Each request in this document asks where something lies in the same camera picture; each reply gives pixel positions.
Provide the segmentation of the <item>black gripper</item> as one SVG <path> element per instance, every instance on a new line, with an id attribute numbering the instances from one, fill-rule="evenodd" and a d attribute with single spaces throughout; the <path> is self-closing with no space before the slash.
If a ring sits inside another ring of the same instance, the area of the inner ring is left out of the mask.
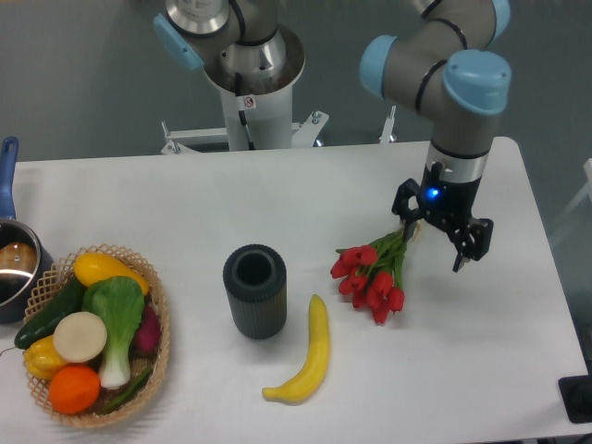
<path id="1" fill-rule="evenodd" d="M 409 241 L 422 218 L 445 231 L 457 254 L 452 270 L 459 272 L 470 261 L 479 261 L 489 251 L 494 222 L 472 216 L 481 179 L 452 182 L 445 179 L 441 162 L 425 167 L 422 183 L 405 180 L 397 189 L 391 212 L 400 218 L 402 239 Z M 417 199 L 418 205 L 411 207 Z"/>

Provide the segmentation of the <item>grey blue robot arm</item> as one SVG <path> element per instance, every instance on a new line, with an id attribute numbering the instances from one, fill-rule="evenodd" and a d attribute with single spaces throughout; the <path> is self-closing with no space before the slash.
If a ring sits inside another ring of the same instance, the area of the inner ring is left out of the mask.
<path id="1" fill-rule="evenodd" d="M 370 93 L 430 120 L 420 181 L 397 190 L 392 211 L 410 235 L 423 220 L 445 232 L 455 264 L 481 259 L 493 224 L 472 208 L 507 102 L 512 72 L 489 51 L 507 27 L 505 1 L 420 1 L 412 38 L 382 35 L 365 48 L 359 76 Z M 202 69 L 218 89 L 233 151 L 292 148 L 292 87 L 305 57 L 274 1 L 169 1 L 154 32 L 176 62 Z"/>

